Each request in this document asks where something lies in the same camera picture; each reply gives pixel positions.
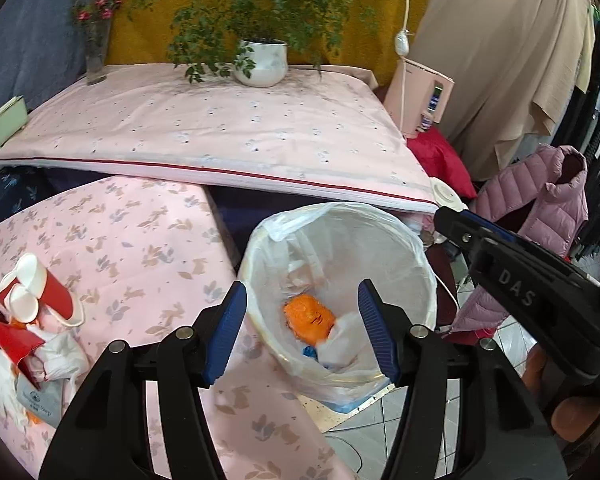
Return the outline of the navy floral cloth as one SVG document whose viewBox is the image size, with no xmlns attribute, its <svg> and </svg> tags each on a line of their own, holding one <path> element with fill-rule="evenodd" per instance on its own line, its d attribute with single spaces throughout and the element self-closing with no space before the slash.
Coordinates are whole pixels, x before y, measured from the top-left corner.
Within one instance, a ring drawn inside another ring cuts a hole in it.
<svg viewBox="0 0 600 480">
<path fill-rule="evenodd" d="M 28 166 L 0 169 L 0 223 L 53 195 L 53 185 L 41 169 Z"/>
</svg>

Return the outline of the orange snack wrapper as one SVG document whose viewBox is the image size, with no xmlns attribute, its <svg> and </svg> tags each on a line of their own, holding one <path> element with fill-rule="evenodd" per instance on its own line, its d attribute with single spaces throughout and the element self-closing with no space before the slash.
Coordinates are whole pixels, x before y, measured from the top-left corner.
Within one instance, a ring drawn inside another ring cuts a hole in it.
<svg viewBox="0 0 600 480">
<path fill-rule="evenodd" d="M 336 322 L 332 311 L 309 294 L 289 300 L 283 312 L 294 336 L 312 347 L 328 338 Z"/>
</svg>

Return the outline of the pink dotted mattress cover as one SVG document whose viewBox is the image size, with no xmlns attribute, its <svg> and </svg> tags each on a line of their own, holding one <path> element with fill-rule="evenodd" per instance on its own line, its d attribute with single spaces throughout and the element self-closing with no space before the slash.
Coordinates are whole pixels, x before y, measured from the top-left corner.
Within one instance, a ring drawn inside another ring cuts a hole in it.
<svg viewBox="0 0 600 480">
<path fill-rule="evenodd" d="M 431 184 L 375 96 L 372 72 L 291 68 L 271 88 L 168 64 L 114 65 L 36 108 L 0 167 L 90 170 L 432 214 Z"/>
</svg>

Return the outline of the white pot green plant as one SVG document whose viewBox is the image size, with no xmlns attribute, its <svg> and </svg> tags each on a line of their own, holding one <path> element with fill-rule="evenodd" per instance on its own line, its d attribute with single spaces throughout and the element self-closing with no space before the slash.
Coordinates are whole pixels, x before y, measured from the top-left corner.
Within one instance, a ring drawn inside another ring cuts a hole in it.
<svg viewBox="0 0 600 480">
<path fill-rule="evenodd" d="M 159 1 L 131 0 L 131 10 L 152 11 Z M 172 16 L 168 59 L 186 68 L 189 82 L 252 78 L 263 66 L 256 45 L 280 44 L 319 70 L 325 55 L 340 53 L 352 18 L 377 29 L 375 10 L 363 0 L 186 0 Z"/>
</svg>

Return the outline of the grey small packet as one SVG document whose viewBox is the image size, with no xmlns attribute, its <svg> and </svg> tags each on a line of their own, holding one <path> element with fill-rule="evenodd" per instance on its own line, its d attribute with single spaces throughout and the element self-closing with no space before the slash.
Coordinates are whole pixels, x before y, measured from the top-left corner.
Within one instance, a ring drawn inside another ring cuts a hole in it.
<svg viewBox="0 0 600 480">
<path fill-rule="evenodd" d="M 41 382 L 38 387 L 20 374 L 16 382 L 18 402 L 32 415 L 57 428 L 62 416 L 62 393 L 64 383 L 61 380 Z"/>
</svg>

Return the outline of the red cardboard box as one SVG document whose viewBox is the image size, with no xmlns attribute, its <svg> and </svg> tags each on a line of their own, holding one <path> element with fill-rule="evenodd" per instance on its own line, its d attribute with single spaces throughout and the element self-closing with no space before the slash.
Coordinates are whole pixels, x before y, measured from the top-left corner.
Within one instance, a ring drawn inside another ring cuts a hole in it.
<svg viewBox="0 0 600 480">
<path fill-rule="evenodd" d="M 30 371 L 27 357 L 35 352 L 37 348 L 40 348 L 44 344 L 44 340 L 26 328 L 10 324 L 2 328 L 1 332 L 1 349 L 30 384 L 38 388 L 38 381 Z"/>
</svg>

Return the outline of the mint green tissue box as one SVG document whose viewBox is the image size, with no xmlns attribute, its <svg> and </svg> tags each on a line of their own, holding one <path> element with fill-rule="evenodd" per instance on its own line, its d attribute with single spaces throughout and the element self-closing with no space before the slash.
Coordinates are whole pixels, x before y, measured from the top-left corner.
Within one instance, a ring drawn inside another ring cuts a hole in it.
<svg viewBox="0 0 600 480">
<path fill-rule="evenodd" d="M 0 147 L 28 122 L 23 96 L 13 96 L 0 107 Z"/>
</svg>

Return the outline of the white paper towel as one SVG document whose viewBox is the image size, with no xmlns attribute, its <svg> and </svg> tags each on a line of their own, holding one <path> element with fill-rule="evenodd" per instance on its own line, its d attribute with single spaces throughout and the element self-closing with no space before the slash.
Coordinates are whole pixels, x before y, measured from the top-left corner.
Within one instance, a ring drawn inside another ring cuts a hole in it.
<svg viewBox="0 0 600 480">
<path fill-rule="evenodd" d="M 358 312 L 340 318 L 326 340 L 316 346 L 317 361 L 329 370 L 373 370 L 377 368 L 374 350 Z"/>
</svg>

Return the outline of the beige hanging curtain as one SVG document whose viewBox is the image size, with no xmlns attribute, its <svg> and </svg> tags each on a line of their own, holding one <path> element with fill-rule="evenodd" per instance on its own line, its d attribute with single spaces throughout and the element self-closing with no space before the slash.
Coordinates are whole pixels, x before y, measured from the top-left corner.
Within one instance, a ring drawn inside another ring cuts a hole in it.
<svg viewBox="0 0 600 480">
<path fill-rule="evenodd" d="M 429 0 L 410 58 L 454 81 L 441 133 L 478 181 L 549 136 L 577 81 L 590 0 Z"/>
</svg>

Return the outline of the red cushion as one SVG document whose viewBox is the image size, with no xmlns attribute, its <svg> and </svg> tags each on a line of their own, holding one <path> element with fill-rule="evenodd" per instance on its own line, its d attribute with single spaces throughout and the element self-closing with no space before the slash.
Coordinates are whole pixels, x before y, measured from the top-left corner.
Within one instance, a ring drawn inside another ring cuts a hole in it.
<svg viewBox="0 0 600 480">
<path fill-rule="evenodd" d="M 420 132 L 414 139 L 407 139 L 406 145 L 429 177 L 449 185 L 460 198 L 474 200 L 477 197 L 460 156 L 436 127 Z"/>
</svg>

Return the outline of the glass vase red flowers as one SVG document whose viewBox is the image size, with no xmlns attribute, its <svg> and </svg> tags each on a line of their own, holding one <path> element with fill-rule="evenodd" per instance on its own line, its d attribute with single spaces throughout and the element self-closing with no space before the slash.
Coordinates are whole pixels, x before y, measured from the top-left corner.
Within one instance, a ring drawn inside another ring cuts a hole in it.
<svg viewBox="0 0 600 480">
<path fill-rule="evenodd" d="M 71 9 L 73 23 L 81 31 L 88 86 L 106 79 L 105 58 L 110 27 L 121 0 L 76 0 Z"/>
</svg>

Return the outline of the red paper cup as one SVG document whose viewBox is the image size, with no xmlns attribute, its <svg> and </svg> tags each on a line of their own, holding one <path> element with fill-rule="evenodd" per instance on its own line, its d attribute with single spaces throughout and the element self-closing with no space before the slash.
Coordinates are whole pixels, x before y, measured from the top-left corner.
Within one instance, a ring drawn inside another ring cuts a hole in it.
<svg viewBox="0 0 600 480">
<path fill-rule="evenodd" d="M 38 317 L 38 298 L 19 283 L 13 284 L 5 297 L 5 306 L 19 323 L 29 324 Z"/>
<path fill-rule="evenodd" d="M 0 305 L 5 307 L 5 297 L 13 284 L 19 283 L 38 298 L 38 305 L 50 310 L 63 326 L 76 327 L 85 321 L 84 307 L 67 286 L 61 284 L 37 255 L 25 252 L 14 268 L 0 281 Z"/>
</svg>

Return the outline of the pink puffer jacket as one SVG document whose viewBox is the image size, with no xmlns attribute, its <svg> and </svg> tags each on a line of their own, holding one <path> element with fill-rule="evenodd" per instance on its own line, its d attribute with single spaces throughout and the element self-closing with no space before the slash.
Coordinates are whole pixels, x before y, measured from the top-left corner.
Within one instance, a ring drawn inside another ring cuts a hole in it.
<svg viewBox="0 0 600 480">
<path fill-rule="evenodd" d="M 542 144 L 486 182 L 469 210 L 564 258 L 588 221 L 587 178 L 578 150 Z"/>
</svg>

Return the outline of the pink appliance box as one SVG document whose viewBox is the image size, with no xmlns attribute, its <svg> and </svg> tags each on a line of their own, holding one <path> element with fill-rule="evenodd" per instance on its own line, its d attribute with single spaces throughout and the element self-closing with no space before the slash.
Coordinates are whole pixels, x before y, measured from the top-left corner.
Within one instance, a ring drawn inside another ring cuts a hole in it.
<svg viewBox="0 0 600 480">
<path fill-rule="evenodd" d="M 425 65 L 400 58 L 384 107 L 405 139 L 416 139 L 441 118 L 454 80 Z"/>
</svg>

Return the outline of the white lined trash bin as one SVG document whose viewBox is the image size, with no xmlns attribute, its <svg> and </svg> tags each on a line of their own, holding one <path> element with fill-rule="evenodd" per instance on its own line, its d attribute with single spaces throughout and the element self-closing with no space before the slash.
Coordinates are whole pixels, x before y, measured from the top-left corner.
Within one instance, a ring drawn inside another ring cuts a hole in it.
<svg viewBox="0 0 600 480">
<path fill-rule="evenodd" d="M 373 370 L 329 370 L 302 354 L 307 344 L 288 327 L 283 307 L 309 294 L 336 318 L 358 312 L 358 284 L 369 278 L 381 299 L 415 324 L 434 328 L 437 279 L 419 236 L 366 204 L 332 202 L 283 211 L 251 233 L 239 281 L 263 343 L 298 393 L 347 413 L 388 385 Z"/>
</svg>

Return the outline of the white plastic bag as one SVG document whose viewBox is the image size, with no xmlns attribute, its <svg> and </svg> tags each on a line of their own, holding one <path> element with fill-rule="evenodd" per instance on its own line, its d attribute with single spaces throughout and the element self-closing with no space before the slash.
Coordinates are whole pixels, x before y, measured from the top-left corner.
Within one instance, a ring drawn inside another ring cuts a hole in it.
<svg viewBox="0 0 600 480">
<path fill-rule="evenodd" d="M 76 380 L 88 371 L 88 359 L 80 345 L 67 332 L 49 333 L 38 326 L 25 327 L 44 340 L 44 344 L 27 357 L 33 377 L 41 382 L 61 380 L 70 393 L 76 392 Z M 22 431 L 29 426 L 29 413 L 17 400 L 16 382 L 20 371 L 0 349 L 0 413 L 8 416 Z"/>
</svg>

